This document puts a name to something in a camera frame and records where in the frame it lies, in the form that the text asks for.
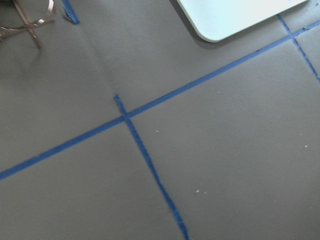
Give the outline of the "cream bear tray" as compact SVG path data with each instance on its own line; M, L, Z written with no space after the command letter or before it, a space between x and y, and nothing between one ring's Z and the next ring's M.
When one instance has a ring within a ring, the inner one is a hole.
M303 0L179 0L195 32L215 43L250 28Z

